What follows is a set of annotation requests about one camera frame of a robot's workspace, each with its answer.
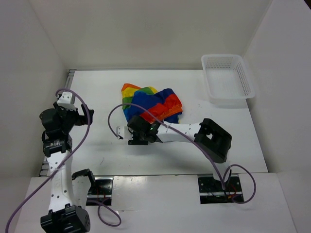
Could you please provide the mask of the rainbow striped shorts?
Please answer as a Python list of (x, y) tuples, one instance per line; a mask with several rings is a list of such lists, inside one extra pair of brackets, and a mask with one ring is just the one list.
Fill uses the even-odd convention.
[(155, 88), (138, 87), (125, 83), (121, 89), (122, 107), (127, 121), (134, 116), (140, 116), (149, 123), (155, 122), (147, 112), (150, 112), (157, 119), (169, 123), (179, 123), (179, 116), (182, 114), (182, 103), (174, 91), (170, 88), (157, 91)]

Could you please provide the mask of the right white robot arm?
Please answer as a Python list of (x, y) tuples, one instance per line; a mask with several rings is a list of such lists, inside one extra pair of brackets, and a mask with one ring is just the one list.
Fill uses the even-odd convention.
[(148, 143), (194, 142), (215, 164), (213, 185), (219, 191), (230, 186), (228, 152), (232, 136), (210, 118), (201, 123), (176, 124), (164, 121), (149, 123), (140, 116), (134, 116), (127, 124), (133, 139), (129, 144), (147, 145)]

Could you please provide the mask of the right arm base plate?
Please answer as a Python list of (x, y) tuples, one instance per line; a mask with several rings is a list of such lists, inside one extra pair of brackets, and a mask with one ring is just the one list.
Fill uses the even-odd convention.
[(233, 175), (225, 183), (226, 189), (222, 190), (221, 183), (212, 175), (198, 176), (199, 196), (201, 204), (219, 204), (244, 202), (242, 187), (238, 175)]

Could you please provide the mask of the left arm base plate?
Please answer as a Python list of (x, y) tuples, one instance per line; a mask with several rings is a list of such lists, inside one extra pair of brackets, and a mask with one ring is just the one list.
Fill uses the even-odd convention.
[(95, 200), (111, 206), (113, 181), (113, 177), (96, 176), (95, 184), (88, 191), (87, 200)]

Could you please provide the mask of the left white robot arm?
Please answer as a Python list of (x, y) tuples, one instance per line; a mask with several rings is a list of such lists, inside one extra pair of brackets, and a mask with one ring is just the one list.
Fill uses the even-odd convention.
[(73, 105), (66, 109), (53, 104), (39, 118), (44, 127), (43, 152), (51, 174), (51, 199), (48, 214), (40, 219), (47, 233), (87, 233), (90, 218), (86, 211), (87, 195), (95, 192), (97, 182), (89, 169), (72, 173), (72, 138), (74, 126), (91, 124), (94, 110), (83, 106), (83, 115)]

